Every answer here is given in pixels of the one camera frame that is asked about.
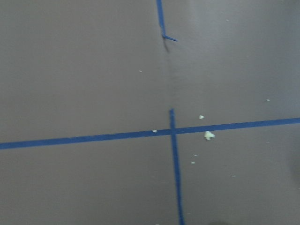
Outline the white foam crumb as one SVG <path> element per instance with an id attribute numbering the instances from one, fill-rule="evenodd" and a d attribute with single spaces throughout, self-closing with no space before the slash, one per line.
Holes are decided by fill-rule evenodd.
<path id="1" fill-rule="evenodd" d="M 206 141 L 210 141 L 211 139 L 215 138 L 215 134 L 210 132 L 210 131 L 205 131 L 204 132 L 204 138 Z"/>

